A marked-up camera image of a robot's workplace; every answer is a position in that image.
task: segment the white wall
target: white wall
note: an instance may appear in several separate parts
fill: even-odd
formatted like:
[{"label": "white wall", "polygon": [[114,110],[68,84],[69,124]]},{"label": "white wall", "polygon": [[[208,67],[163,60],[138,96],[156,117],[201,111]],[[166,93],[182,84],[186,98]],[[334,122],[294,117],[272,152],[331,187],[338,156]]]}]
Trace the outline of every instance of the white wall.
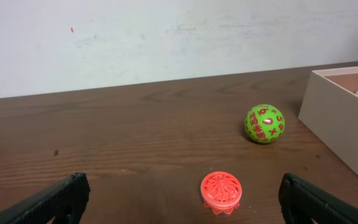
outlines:
[{"label": "white wall", "polygon": [[0,98],[354,60],[358,0],[0,0]]}]

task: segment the wooden table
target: wooden table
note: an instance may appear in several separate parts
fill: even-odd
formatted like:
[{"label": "wooden table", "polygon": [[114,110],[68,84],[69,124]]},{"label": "wooden table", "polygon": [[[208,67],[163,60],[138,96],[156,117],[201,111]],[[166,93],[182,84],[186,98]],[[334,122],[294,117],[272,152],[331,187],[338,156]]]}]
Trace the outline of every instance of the wooden table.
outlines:
[{"label": "wooden table", "polygon": [[[311,70],[355,65],[1,99],[0,210],[74,172],[92,189],[82,223],[283,223],[286,172],[358,207],[358,176],[297,118]],[[242,133],[261,103],[287,122],[266,146]],[[200,182],[216,170],[242,184],[232,215],[201,202]]]}]

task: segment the slotted red cap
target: slotted red cap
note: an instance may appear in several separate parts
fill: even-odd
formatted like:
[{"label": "slotted red cap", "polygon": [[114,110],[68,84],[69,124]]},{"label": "slotted red cap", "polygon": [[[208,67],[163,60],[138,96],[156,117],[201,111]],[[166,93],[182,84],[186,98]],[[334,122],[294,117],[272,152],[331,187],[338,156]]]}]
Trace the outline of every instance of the slotted red cap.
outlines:
[{"label": "slotted red cap", "polygon": [[239,206],[242,189],[240,182],[227,172],[217,171],[208,174],[201,183],[204,204],[215,214],[230,214]]}]

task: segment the cardboard box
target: cardboard box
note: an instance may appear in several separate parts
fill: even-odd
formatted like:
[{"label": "cardboard box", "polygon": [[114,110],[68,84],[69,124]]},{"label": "cardboard box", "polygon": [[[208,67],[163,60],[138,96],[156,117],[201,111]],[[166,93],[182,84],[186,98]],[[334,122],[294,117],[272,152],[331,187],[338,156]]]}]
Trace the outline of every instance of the cardboard box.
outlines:
[{"label": "cardboard box", "polygon": [[358,67],[313,71],[299,119],[358,175]]}]

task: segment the ball with red numbers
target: ball with red numbers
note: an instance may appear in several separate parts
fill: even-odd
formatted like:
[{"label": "ball with red numbers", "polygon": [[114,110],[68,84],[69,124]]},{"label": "ball with red numbers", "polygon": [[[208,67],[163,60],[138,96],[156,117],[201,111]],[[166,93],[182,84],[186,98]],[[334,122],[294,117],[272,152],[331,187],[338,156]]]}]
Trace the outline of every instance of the ball with red numbers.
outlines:
[{"label": "ball with red numbers", "polygon": [[247,134],[255,141],[270,143],[284,133],[283,114],[272,105],[257,105],[248,111],[244,121]]}]

